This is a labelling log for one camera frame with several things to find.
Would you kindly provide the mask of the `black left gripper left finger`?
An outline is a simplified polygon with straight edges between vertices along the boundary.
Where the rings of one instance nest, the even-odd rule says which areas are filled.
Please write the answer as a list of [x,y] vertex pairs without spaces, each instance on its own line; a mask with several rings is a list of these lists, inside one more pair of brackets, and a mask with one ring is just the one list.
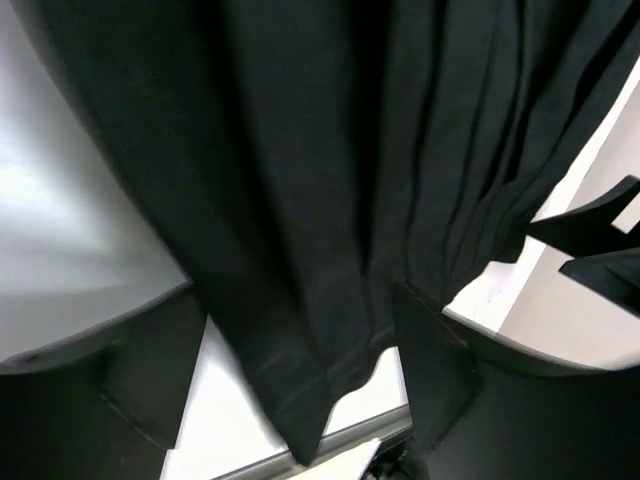
[[85,341],[2,368],[2,478],[160,478],[205,323],[184,289]]

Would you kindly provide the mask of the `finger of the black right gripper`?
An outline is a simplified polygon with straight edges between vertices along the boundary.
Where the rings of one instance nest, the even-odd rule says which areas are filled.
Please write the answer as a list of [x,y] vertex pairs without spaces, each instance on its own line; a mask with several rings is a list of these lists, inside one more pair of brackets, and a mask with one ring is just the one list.
[[567,261],[560,272],[621,309],[639,317],[639,249]]
[[580,208],[532,222],[527,235],[567,255],[599,255],[639,246],[639,223],[625,233],[613,221],[639,194],[639,179],[627,175]]

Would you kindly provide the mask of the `black pleated skirt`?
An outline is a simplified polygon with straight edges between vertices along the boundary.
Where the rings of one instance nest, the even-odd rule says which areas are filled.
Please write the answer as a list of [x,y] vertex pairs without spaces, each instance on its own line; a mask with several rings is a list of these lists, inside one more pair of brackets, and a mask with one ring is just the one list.
[[305,465],[393,290],[516,261],[639,56],[635,1],[18,7]]

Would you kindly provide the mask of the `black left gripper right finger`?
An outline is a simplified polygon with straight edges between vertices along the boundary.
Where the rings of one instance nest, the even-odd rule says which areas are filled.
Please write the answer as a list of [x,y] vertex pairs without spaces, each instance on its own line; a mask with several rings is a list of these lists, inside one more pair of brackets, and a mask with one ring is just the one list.
[[637,367],[545,356],[402,283],[393,308],[420,478],[638,477]]

